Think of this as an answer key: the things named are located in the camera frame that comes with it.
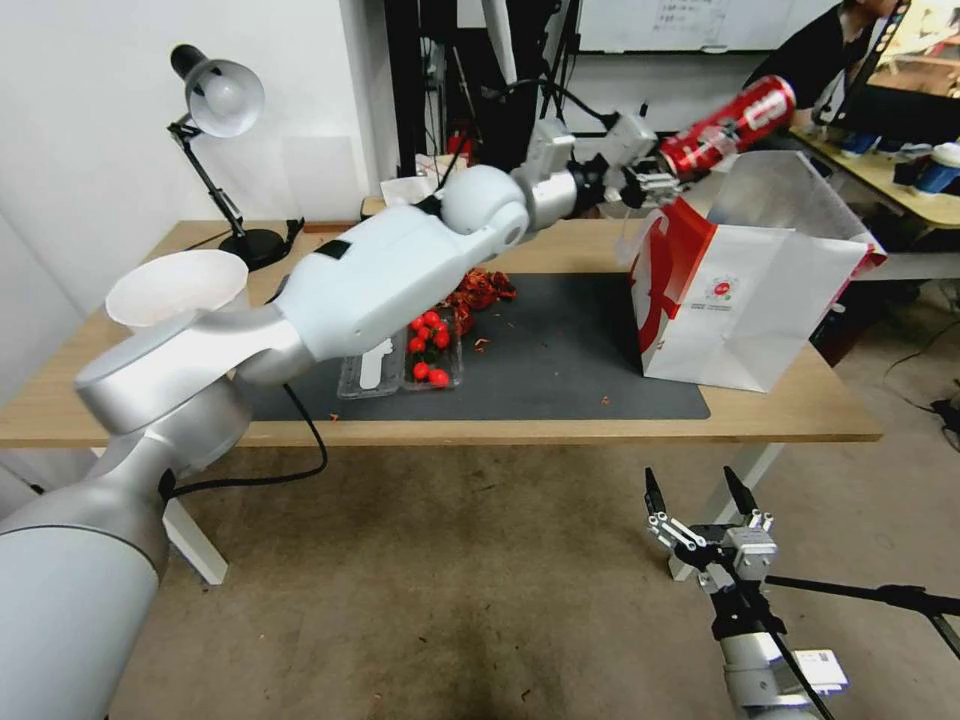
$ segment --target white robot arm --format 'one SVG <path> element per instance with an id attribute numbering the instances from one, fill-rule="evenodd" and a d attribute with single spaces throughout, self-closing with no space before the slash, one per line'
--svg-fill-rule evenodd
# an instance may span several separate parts
<path id="1" fill-rule="evenodd" d="M 625 190 L 635 203 L 675 196 L 669 172 L 639 168 L 657 144 L 642 118 L 611 125 L 581 165 L 562 125 L 538 123 L 513 177 L 459 173 L 434 212 L 388 209 L 301 260 L 269 305 L 171 319 L 84 368 L 76 389 L 110 434 L 106 453 L 0 521 L 3 716 L 102 720 L 166 564 L 166 501 L 249 425 L 228 373 L 279 384 L 365 352 L 536 230 Z"/>

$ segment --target desk mat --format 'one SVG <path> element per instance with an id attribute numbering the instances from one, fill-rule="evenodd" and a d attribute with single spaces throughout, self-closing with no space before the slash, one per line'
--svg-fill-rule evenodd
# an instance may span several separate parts
<path id="1" fill-rule="evenodd" d="M 337 397 L 341 360 L 291 383 L 318 420 L 701 420 L 696 385 L 645 378 L 626 273 L 513 274 L 514 302 L 476 313 L 455 390 Z M 484 352 L 476 338 L 488 338 Z M 238 383 L 255 420 L 298 420 L 280 388 Z"/>

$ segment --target cherry tomato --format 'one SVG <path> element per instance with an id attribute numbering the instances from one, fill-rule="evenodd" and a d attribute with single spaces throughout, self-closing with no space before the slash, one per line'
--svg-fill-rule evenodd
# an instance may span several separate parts
<path id="1" fill-rule="evenodd" d="M 434 387 L 447 387 L 450 384 L 450 376 L 447 375 L 445 370 L 440 370 L 439 368 L 430 371 L 430 384 Z"/>

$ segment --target person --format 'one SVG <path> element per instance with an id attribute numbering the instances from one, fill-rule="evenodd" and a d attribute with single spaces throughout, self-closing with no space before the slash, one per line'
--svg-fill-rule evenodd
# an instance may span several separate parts
<path id="1" fill-rule="evenodd" d="M 791 124 L 810 125 L 817 99 L 840 73 L 846 73 L 848 82 L 856 77 L 870 50 L 874 25 L 896 7 L 897 0 L 844 0 L 774 51 L 746 84 L 779 75 L 797 96 Z"/>

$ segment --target paper bag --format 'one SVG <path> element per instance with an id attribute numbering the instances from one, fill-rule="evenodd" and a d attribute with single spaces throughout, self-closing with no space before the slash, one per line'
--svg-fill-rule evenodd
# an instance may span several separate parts
<path id="1" fill-rule="evenodd" d="M 741 156 L 708 218 L 682 198 L 658 213 L 630 272 L 648 377 L 769 392 L 885 257 L 799 153 Z"/>

